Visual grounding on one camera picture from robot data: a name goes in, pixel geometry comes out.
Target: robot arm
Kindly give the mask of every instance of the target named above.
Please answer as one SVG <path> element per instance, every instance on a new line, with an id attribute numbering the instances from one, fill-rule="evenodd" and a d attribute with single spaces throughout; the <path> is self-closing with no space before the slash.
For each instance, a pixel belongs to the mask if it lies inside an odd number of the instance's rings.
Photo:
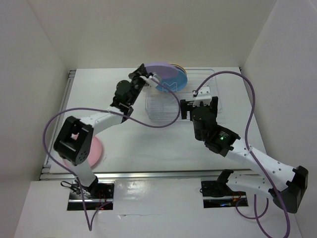
<path id="1" fill-rule="evenodd" d="M 147 85 L 156 87 L 153 78 L 160 81 L 159 76 L 146 71 L 144 64 L 129 74 L 129 78 L 130 82 L 127 80 L 118 82 L 113 102 L 107 108 L 110 113 L 96 113 L 79 119 L 68 117 L 53 145 L 54 150 L 63 159 L 71 162 L 71 169 L 92 195 L 102 190 L 102 184 L 98 183 L 98 178 L 92 172 L 87 160 L 93 137 L 111 126 L 125 122 L 127 119 L 123 115 L 129 117 L 132 114 L 132 106 L 143 87 Z"/>
<path id="2" fill-rule="evenodd" d="M 201 92 L 201 90 L 197 95 L 201 95 L 202 97 L 204 92 Z M 245 191 L 272 199 L 281 208 L 270 182 L 247 149 L 245 140 L 230 129 L 217 124 L 218 98 L 213 97 L 208 105 L 206 102 L 207 99 L 200 101 L 200 98 L 197 97 L 195 101 L 191 102 L 181 100 L 182 118 L 185 119 L 187 112 L 190 112 L 190 118 L 194 125 L 195 138 L 203 141 L 205 146 L 214 153 L 246 165 L 262 176 L 261 178 L 244 176 L 238 172 L 225 170 L 219 176 L 217 183 L 222 186 L 228 186 L 232 191 Z M 253 146 L 249 145 L 249 147 L 265 170 L 270 174 L 271 179 L 280 191 L 287 211 L 296 213 L 307 189 L 307 169 L 302 166 L 294 168 L 285 165 Z"/>

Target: wire rack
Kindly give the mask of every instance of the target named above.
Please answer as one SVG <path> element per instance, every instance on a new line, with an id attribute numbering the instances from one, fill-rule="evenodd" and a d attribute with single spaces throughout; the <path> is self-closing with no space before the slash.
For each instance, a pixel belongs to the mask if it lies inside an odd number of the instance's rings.
<path id="1" fill-rule="evenodd" d="M 175 91 L 175 94 L 179 98 L 179 100 L 185 99 L 187 101 L 193 100 L 193 91 L 198 88 L 198 86 L 205 80 L 208 76 L 214 73 L 213 69 L 205 69 L 205 68 L 196 68 L 196 69 L 188 69 L 187 77 L 188 82 L 184 89 L 181 91 L 177 91 L 177 83 L 173 83 L 172 85 L 164 85 L 168 86 L 170 89 Z M 219 95 L 217 78 L 211 78 L 205 86 L 210 87 L 211 95 L 218 96 L 218 113 L 222 113 L 222 104 L 221 97 Z M 163 92 L 148 87 L 146 90 L 146 103 L 145 109 L 149 116 L 149 118 L 153 121 L 171 121 L 177 116 L 178 112 L 178 104 L 173 95 L 169 94 L 164 90 Z"/>

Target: white table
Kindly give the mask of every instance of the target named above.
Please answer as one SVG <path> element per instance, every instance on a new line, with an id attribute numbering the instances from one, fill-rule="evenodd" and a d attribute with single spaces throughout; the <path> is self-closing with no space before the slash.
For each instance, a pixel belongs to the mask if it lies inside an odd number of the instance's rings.
<path id="1" fill-rule="evenodd" d="M 15 238 L 265 238 L 255 221 L 235 208 L 203 208 L 200 179 L 117 180 L 112 211 L 101 211 L 87 227 L 83 211 L 67 211 L 69 190 L 59 181 L 31 183 Z M 241 212 L 253 216 L 250 207 Z M 265 200 L 259 201 L 259 212 Z M 91 218 L 94 211 L 88 211 Z M 290 214 L 290 238 L 301 238 Z M 283 211 L 271 203 L 261 219 L 273 237 L 286 230 Z"/>
<path id="2" fill-rule="evenodd" d="M 195 73 L 188 68 L 188 73 Z M 203 68 L 203 81 L 211 68 Z M 214 67 L 215 72 L 231 70 L 240 72 L 237 67 Z M 134 68 L 78 69 L 70 88 L 66 108 L 92 107 L 106 109 L 112 102 L 116 84 L 127 79 Z M 243 80 L 232 74 L 217 76 L 219 96 L 223 117 L 218 123 L 239 135 L 244 135 L 251 105 Z M 153 124 L 145 111 L 145 93 L 142 92 L 133 106 L 132 116 Z M 76 111 L 67 113 L 75 117 L 87 116 L 94 112 Z M 133 121 L 113 126 L 97 135 L 103 144 L 104 152 L 94 172 L 140 172 L 140 171 L 195 171 L 248 169 L 209 151 L 202 142 L 194 137 L 192 122 L 176 122 L 174 125 L 153 129 Z M 265 152 L 258 125 L 253 118 L 249 142 Z M 55 151 L 53 155 L 62 160 Z M 65 173 L 65 170 L 52 161 L 50 173 Z"/>

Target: white dish rack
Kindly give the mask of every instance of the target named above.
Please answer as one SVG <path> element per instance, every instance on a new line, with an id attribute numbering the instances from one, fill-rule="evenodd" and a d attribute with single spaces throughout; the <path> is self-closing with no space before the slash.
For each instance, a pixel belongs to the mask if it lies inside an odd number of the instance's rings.
<path id="1" fill-rule="evenodd" d="M 210 75 L 214 73 L 213 69 L 196 68 L 187 69 L 188 82 L 184 89 L 175 92 L 179 100 L 185 99 L 187 101 L 193 100 L 193 91 Z M 217 78 L 211 78 L 205 86 L 210 87 L 211 96 L 219 97 L 218 114 L 223 112 L 221 97 L 219 95 Z M 166 92 L 161 92 L 155 88 L 148 87 L 146 89 L 146 103 L 145 109 L 149 118 L 153 121 L 172 121 L 178 112 L 178 104 L 173 95 Z"/>

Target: wall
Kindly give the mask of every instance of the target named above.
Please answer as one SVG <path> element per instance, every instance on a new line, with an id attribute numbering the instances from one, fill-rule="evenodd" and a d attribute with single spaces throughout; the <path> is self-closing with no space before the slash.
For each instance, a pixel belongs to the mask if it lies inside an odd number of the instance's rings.
<path id="1" fill-rule="evenodd" d="M 242 65 L 275 0 L 28 0 L 70 68 Z"/>
<path id="2" fill-rule="evenodd" d="M 14 236 L 44 161 L 45 122 L 59 108 L 67 71 L 26 0 L 0 1 L 1 237 Z"/>
<path id="3" fill-rule="evenodd" d="M 278 0 L 243 67 L 255 86 L 266 151 L 310 171 L 296 215 L 304 238 L 317 232 L 316 6 L 316 0 Z"/>

